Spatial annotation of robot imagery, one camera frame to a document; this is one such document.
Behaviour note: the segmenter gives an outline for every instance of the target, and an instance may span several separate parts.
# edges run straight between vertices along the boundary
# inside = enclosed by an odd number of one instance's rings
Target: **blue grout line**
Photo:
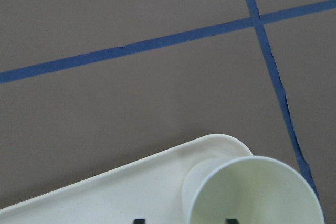
[[[297,136],[295,134],[292,118],[291,118],[290,111],[288,108],[286,92],[285,92],[284,86],[282,85],[280,74],[279,74],[274,56],[271,51],[271,47],[269,45],[267,34],[264,28],[264,23],[262,22],[260,15],[259,15],[259,10],[258,10],[256,0],[246,0],[246,3],[249,9],[249,12],[251,14],[251,17],[253,19],[255,31],[256,31],[256,34],[257,34],[257,37],[260,43],[261,50],[263,52],[262,54],[264,55],[264,59],[265,59],[265,62],[268,68],[268,72],[271,77],[271,80],[272,80],[272,83],[275,89],[275,93],[279,101],[279,105],[282,111],[282,116],[285,120],[287,131],[289,133],[291,143],[294,148],[294,152],[296,155],[297,162],[299,164],[301,174],[306,179],[306,181],[310,184],[311,188],[314,190],[316,196],[318,197],[318,192],[317,192],[314,180],[312,178],[309,165],[304,159],[303,153],[298,143]]]
[[[251,18],[240,19],[233,22],[208,26],[191,31],[185,31],[182,33],[150,39],[142,42],[136,42],[126,45],[124,47],[114,47],[96,52],[90,52],[88,54],[49,61],[29,67],[1,72],[0,83],[20,80],[28,77],[38,76],[40,74],[46,74],[98,61],[113,59],[125,55],[131,55],[138,52],[144,52],[161,47],[176,45],[191,40],[202,39],[209,36],[241,30],[248,27],[253,27],[253,22]]]
[[[310,5],[303,5],[291,9],[280,10],[278,12],[263,14],[260,16],[264,24],[281,21],[284,19],[295,18],[302,15],[318,13],[325,10],[336,8],[336,0],[328,0]]]

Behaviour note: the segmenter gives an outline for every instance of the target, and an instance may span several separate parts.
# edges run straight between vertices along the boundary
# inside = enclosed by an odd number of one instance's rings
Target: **white tray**
[[[182,224],[187,173],[213,157],[252,156],[239,140],[203,136],[50,193],[0,210],[0,223]]]

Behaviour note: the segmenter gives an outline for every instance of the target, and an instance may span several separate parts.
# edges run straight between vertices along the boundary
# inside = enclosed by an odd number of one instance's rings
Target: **cup rim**
[[[187,213],[187,224],[190,224],[191,221],[191,215],[192,212],[194,210],[194,206],[196,203],[196,200],[198,198],[198,196],[200,195],[203,187],[205,186],[205,184],[212,178],[214,177],[218,172],[220,172],[221,170],[223,170],[224,168],[232,165],[232,164],[236,164],[236,163],[240,163],[240,162],[244,162],[244,161],[248,161],[248,160],[260,160],[260,161],[267,161],[270,163],[275,163],[277,165],[280,165],[282,167],[285,167],[289,172],[292,172],[294,175],[296,175],[297,178],[299,178],[299,180],[301,182],[303,182],[303,184],[308,188],[308,191],[310,192],[313,200],[315,201],[315,203],[317,203],[317,206],[319,206],[319,214],[321,217],[321,223],[325,223],[324,221],[324,215],[323,215],[323,211],[320,205],[320,202],[315,194],[315,192],[313,191],[313,189],[311,188],[311,186],[308,184],[308,182],[302,177],[302,175],[300,173],[298,173],[295,169],[293,169],[291,166],[285,164],[284,162],[281,162],[279,160],[276,160],[274,158],[271,157],[264,157],[264,156],[245,156],[245,157],[238,157],[235,158],[231,161],[225,162],[222,165],[218,166],[217,168],[213,169],[202,181],[202,183],[200,184],[200,186],[198,187],[198,189],[196,190],[192,200],[191,200],[191,207],[189,207],[188,213]]]

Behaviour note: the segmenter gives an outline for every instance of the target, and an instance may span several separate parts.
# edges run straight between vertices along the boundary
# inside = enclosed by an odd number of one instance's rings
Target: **white cup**
[[[182,188],[187,224],[323,224],[309,184],[278,160],[214,158],[196,165]]]

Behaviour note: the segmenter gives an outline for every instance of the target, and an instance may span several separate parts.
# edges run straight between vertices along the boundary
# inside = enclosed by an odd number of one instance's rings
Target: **blue line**
[[[161,38],[150,39],[142,42],[136,42],[124,47],[114,47],[88,54],[77,55],[64,59],[54,60],[29,67],[14,69],[0,73],[0,83],[20,80],[28,77],[38,76],[40,74],[55,72],[77,66],[82,66],[98,61],[113,59],[125,55],[131,55],[138,52],[144,52],[161,47],[171,46],[191,40],[202,39],[209,36],[228,33],[253,27],[251,18],[236,20],[214,26],[208,26],[183,33],[168,35]]]
[[[298,143],[297,136],[295,134],[294,126],[292,123],[292,119],[290,116],[290,111],[288,108],[287,98],[286,98],[286,92],[284,89],[284,86],[282,85],[280,74],[274,59],[274,56],[271,51],[271,47],[269,45],[269,41],[267,38],[267,34],[264,28],[264,25],[260,19],[259,16],[259,10],[256,4],[256,0],[246,0],[249,12],[251,14],[251,17],[253,19],[255,31],[260,43],[260,47],[262,50],[262,54],[264,55],[264,59],[268,68],[268,72],[270,74],[275,93],[277,95],[279,105],[282,111],[282,116],[285,120],[285,124],[287,127],[287,131],[289,133],[291,143],[294,148],[294,152],[296,155],[297,162],[299,164],[299,168],[301,171],[301,174],[306,179],[306,181],[310,184],[311,188],[314,190],[316,196],[318,197],[318,192],[314,183],[314,180],[311,175],[311,171],[309,168],[308,163],[304,159],[303,153],[301,151],[300,145]]]
[[[299,6],[291,9],[280,10],[278,12],[261,15],[264,24],[276,22],[284,19],[295,18],[312,13],[322,12],[336,8],[336,0],[328,0],[310,5]]]

